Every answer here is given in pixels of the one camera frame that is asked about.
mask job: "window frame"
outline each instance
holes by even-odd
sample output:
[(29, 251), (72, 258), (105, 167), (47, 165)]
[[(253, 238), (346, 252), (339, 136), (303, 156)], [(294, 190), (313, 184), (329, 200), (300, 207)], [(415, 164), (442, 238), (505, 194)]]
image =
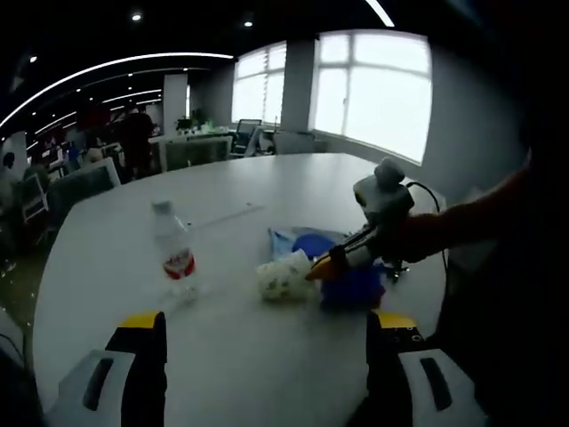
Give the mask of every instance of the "window frame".
[[(271, 69), (269, 67), (269, 55), (270, 55), (270, 50), (273, 48), (280, 48), (280, 47), (284, 47), (284, 64), (282, 68), (273, 68)], [(264, 66), (263, 66), (263, 70), (256, 72), (256, 73), (252, 73), (252, 74), (248, 74), (244, 77), (239, 77), (238, 76), (238, 66), (239, 66), (239, 61), (241, 61), (242, 59), (246, 59), (247, 57), (253, 56), (253, 55), (257, 55), (259, 53), (264, 53), (265, 57), (264, 57)], [(242, 118), (251, 118), (251, 119), (256, 119), (256, 118), (260, 118), (261, 122), (264, 125), (272, 125), (275, 122), (268, 122), (265, 120), (265, 114), (267, 111), (267, 98), (268, 98), (268, 78), (271, 75), (276, 75), (276, 74), (282, 74), (283, 75), (283, 92), (285, 90), (285, 67), (286, 67), (286, 57), (287, 57), (287, 53), (288, 53), (288, 45), (286, 43), (286, 41), (283, 42), (279, 42), (279, 43), (274, 43), (274, 44), (269, 44), (267, 46), (261, 47), (260, 49), (257, 49), (255, 51), (251, 51), (248, 52), (244, 55), (241, 55), (239, 57), (239, 59), (237, 60), (236, 64), (235, 64), (235, 68), (234, 68), (234, 77), (233, 77), (233, 100), (231, 103), (231, 123), (232, 124), (237, 124), (239, 122), (240, 119), (238, 120), (234, 120), (234, 109), (235, 109), (235, 93), (236, 93), (236, 85), (237, 82), (239, 82), (240, 80), (245, 80), (246, 78), (251, 78), (251, 77), (256, 77), (256, 76), (264, 76), (263, 78), (263, 101), (262, 101), (262, 117), (242, 117)], [(283, 102), (281, 100), (281, 106), (280, 106), (280, 114), (279, 114), (279, 121), (276, 122), (277, 125), (280, 125), (281, 123), (281, 119), (282, 119), (282, 113), (283, 113)]]
[[(390, 149), (386, 149), (380, 145), (376, 145), (376, 144), (373, 144), (373, 143), (370, 143), (367, 141), (360, 141), (360, 140), (351, 138), (351, 137), (346, 135), (346, 125), (348, 122), (348, 114), (349, 114), (350, 86), (351, 86), (351, 78), (352, 78), (354, 68), (386, 69), (386, 70), (411, 74), (411, 75), (414, 75), (417, 77), (427, 78), (431, 83), (431, 110), (429, 111), (429, 114), (432, 111), (432, 69), (433, 68), (432, 68), (432, 54), (431, 54), (430, 49), (428, 50), (429, 66), (428, 66), (428, 70), (426, 72), (421, 72), (421, 71), (417, 71), (414, 69), (408, 69), (408, 68), (394, 67), (394, 66), (390, 66), (390, 65), (370, 64), (370, 63), (358, 61), (355, 59), (356, 36), (359, 36), (359, 35), (393, 36), (393, 34), (394, 34), (394, 31), (357, 29), (357, 30), (349, 30), (349, 31), (346, 31), (346, 30), (331, 31), (331, 32), (326, 32), (326, 33), (323, 33), (320, 35), (321, 37), (322, 36), (339, 36), (339, 35), (348, 36), (348, 60), (343, 61), (343, 62), (322, 62), (321, 57), (320, 57), (320, 46), (318, 46), (316, 48), (316, 50), (315, 50), (315, 61), (314, 61), (314, 63), (315, 63), (314, 85), (316, 85), (316, 90), (314, 91), (314, 95), (313, 95), (312, 99), (313, 100), (318, 99), (318, 91), (320, 89), (320, 71), (323, 69), (344, 69), (344, 70), (346, 70), (346, 73), (347, 73), (346, 97), (344, 98), (344, 111), (343, 111), (343, 118), (342, 118), (342, 125), (341, 125), (341, 133), (330, 133), (327, 131), (317, 129), (315, 127), (315, 119), (316, 119), (316, 115), (317, 115), (317, 105), (315, 105), (314, 113), (311, 114), (311, 117), (310, 117), (310, 129), (312, 131), (317, 132), (317, 133), (322, 133), (324, 135), (330, 135), (330, 136), (336, 137), (336, 138), (340, 137), (340, 138), (347, 140), (347, 141), (352, 141), (352, 142), (356, 142), (359, 144), (363, 144), (365, 146), (372, 147), (374, 149), (380, 149), (380, 150), (385, 151), (385, 152), (392, 154), (394, 156), (404, 158), (405, 160), (407, 160), (413, 164), (421, 165), (422, 159), (424, 158), (424, 152), (423, 152), (423, 156), (422, 156), (421, 160), (418, 161), (418, 160), (406, 157), (405, 155), (402, 155), (400, 153), (394, 152)], [(407, 37), (407, 38), (415, 38), (415, 39), (420, 40), (422, 42), (424, 42), (426, 40), (426, 37), (415, 35), (415, 34), (403, 33), (403, 32), (399, 32), (398, 34), (405, 35), (405, 37)]]

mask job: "plastic bottle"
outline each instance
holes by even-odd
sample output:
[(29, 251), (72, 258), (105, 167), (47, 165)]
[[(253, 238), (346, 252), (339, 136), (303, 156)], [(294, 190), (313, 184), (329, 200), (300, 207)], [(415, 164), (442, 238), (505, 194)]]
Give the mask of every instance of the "plastic bottle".
[(197, 298), (199, 279), (196, 258), (189, 247), (188, 228), (173, 210), (172, 201), (152, 204), (154, 237), (165, 274), (172, 280), (172, 292), (184, 302)]

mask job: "bottle cap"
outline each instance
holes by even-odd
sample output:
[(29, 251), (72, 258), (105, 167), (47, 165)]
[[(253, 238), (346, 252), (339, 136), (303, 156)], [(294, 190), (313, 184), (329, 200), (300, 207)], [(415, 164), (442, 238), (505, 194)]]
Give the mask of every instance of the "bottle cap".
[(171, 214), (172, 213), (172, 201), (162, 200), (159, 202), (152, 202), (152, 209), (156, 214)]

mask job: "ceiling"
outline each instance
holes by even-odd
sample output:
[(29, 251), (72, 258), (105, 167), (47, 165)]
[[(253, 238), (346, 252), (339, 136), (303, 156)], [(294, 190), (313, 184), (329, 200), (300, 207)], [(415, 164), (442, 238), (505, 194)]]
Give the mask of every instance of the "ceiling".
[[(483, 45), (472, 42), (480, 39), (478, 34), (473, 37), (469, 33), (469, 26), (446, 1), (381, 0), (381, 4), (396, 23), (394, 29), (429, 35), (457, 50), (466, 46), (469, 54), (493, 62)], [(131, 19), (135, 12), (142, 15), (137, 22)], [(324, 31), (385, 28), (364, 0), (59, 0), (33, 6), (16, 2), (2, 14), (9, 17), (5, 21), (10, 21), (10, 28), (4, 25), (1, 36), (10, 43), (4, 44), (2, 51), (0, 120), (46, 86), (112, 60), (158, 52), (237, 57), (266, 44)], [(252, 27), (244, 26), (247, 20)], [(32, 56), (37, 60), (30, 63)], [(90, 102), (161, 88), (166, 72), (193, 68), (188, 72), (191, 82), (228, 63), (231, 60), (177, 57), (97, 69), (31, 101), (0, 128), (0, 136), (19, 130), (34, 132), (53, 115), (65, 116)]]

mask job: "white table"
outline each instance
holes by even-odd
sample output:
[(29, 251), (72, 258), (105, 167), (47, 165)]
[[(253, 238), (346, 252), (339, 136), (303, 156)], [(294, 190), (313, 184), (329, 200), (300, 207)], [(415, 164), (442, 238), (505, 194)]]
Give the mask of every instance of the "white table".
[[(374, 166), (343, 154), (246, 158), (164, 173), (76, 205), (36, 306), (44, 410), (65, 374), (169, 285), (150, 228), (150, 202), (167, 197), (198, 224), (193, 248), (207, 288), (168, 320), (166, 425), (343, 425), (365, 396), (365, 314), (265, 305), (254, 267), (269, 260), (268, 227), (359, 229), (365, 218), (352, 185)], [(421, 189), (413, 196), (417, 211), (433, 211)], [(247, 203), (258, 208), (235, 215)], [(233, 218), (217, 221), (224, 215)], [(396, 286), (386, 284), (384, 308), (410, 314), (431, 334), (444, 275), (440, 254), (412, 266)]]
[(234, 131), (229, 129), (227, 130), (220, 130), (220, 129), (213, 129), (208, 132), (196, 131), (194, 133), (184, 133), (183, 135), (158, 135), (153, 136), (152, 138), (148, 139), (148, 142), (151, 144), (156, 144), (160, 142), (187, 142), (199, 138), (214, 138), (216, 136), (229, 136)]

